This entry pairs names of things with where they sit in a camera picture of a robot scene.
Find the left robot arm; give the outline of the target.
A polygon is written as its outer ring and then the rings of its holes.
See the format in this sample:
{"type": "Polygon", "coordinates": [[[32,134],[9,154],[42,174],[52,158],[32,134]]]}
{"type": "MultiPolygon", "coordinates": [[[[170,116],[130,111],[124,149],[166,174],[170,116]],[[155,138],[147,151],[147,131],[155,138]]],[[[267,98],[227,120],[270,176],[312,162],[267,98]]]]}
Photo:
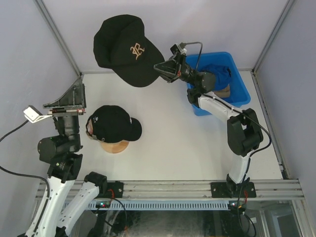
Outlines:
{"type": "Polygon", "coordinates": [[[40,161],[49,164],[45,193],[36,215],[22,235],[24,237],[67,237],[88,204],[108,192],[107,178],[96,172],[86,175],[82,187],[70,204],[63,208],[69,191],[78,177],[83,155],[79,133],[79,116],[86,108],[85,86],[78,78],[58,99],[43,105],[43,115],[34,106],[28,106],[24,117],[30,123],[47,118],[54,120],[57,136],[43,138],[38,143],[40,161]]]}

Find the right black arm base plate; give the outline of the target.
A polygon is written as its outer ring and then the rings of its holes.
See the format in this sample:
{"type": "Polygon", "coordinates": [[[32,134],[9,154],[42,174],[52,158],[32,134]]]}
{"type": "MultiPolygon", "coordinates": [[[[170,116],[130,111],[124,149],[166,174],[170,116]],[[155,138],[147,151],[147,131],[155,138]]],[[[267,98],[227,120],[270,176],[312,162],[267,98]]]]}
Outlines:
{"type": "Polygon", "coordinates": [[[233,184],[229,187],[227,182],[212,182],[210,183],[211,195],[213,198],[256,198],[256,190],[253,182],[245,184],[233,184]]]}

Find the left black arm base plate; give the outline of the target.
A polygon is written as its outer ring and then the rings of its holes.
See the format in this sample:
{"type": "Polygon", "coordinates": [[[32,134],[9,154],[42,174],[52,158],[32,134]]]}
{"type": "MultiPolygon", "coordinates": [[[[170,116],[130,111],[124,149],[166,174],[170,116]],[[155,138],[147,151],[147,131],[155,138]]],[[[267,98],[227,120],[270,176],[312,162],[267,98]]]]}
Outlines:
{"type": "Polygon", "coordinates": [[[119,181],[108,182],[99,191],[99,198],[122,198],[124,183],[119,181]]]}

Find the tan cap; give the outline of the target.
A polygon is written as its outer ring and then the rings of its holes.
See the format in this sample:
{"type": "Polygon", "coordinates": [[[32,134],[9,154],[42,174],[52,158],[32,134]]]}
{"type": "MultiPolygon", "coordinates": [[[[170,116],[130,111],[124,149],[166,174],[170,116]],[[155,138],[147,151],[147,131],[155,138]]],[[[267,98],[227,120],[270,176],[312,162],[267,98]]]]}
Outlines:
{"type": "Polygon", "coordinates": [[[230,85],[227,85],[221,90],[214,91],[214,93],[220,98],[229,98],[231,94],[230,85]]]}

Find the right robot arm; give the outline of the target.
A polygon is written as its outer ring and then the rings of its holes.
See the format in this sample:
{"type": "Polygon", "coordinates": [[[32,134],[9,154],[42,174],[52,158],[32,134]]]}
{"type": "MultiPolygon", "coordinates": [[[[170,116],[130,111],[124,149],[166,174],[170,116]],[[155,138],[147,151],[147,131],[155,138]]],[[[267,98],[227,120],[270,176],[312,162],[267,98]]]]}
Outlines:
{"type": "Polygon", "coordinates": [[[198,71],[179,52],[167,61],[154,65],[154,69],[168,83],[181,80],[192,85],[187,90],[188,101],[223,121],[227,129],[227,142],[234,154],[232,167],[222,188],[214,197],[238,197],[249,183],[248,171],[251,155],[263,141],[263,134],[253,109],[241,110],[229,104],[214,92],[217,75],[211,71],[198,71]]]}

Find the black cap gold logo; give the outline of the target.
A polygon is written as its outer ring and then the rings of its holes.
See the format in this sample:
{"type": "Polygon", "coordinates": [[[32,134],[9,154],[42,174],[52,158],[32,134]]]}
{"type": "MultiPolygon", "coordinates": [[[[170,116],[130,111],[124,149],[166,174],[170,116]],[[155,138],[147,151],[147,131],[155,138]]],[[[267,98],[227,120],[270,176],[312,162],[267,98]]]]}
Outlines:
{"type": "Polygon", "coordinates": [[[103,21],[93,39],[99,67],[113,70],[133,87],[146,87],[159,77],[154,65],[164,62],[162,53],[146,38],[143,20],[124,14],[103,21]]]}

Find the black baseball cap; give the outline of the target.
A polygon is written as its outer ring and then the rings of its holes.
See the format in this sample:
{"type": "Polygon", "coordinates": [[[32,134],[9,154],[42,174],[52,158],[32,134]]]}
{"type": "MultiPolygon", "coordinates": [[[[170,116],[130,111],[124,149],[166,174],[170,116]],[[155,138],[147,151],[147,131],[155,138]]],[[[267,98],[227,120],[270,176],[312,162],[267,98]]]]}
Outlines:
{"type": "Polygon", "coordinates": [[[103,138],[105,143],[133,142],[142,135],[139,120],[132,118],[120,106],[103,105],[88,120],[92,120],[93,134],[99,139],[103,138]]]}

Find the blue baseball cap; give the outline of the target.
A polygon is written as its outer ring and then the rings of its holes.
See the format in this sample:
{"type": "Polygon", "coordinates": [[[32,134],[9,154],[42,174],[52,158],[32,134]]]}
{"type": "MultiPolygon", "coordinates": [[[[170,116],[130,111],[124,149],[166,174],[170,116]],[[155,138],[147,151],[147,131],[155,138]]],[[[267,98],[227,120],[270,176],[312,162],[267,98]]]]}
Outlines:
{"type": "Polygon", "coordinates": [[[209,64],[203,70],[215,75],[215,91],[225,89],[232,81],[232,73],[228,66],[209,64]]]}

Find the wooden hat stand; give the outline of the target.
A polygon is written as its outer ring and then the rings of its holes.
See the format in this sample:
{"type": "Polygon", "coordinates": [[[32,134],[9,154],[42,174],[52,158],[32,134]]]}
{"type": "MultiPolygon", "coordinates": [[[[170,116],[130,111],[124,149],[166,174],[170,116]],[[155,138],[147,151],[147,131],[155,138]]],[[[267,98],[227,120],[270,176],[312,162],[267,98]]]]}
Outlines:
{"type": "Polygon", "coordinates": [[[101,148],[110,154],[118,154],[123,152],[129,145],[128,141],[120,141],[118,143],[100,143],[101,148]]]}

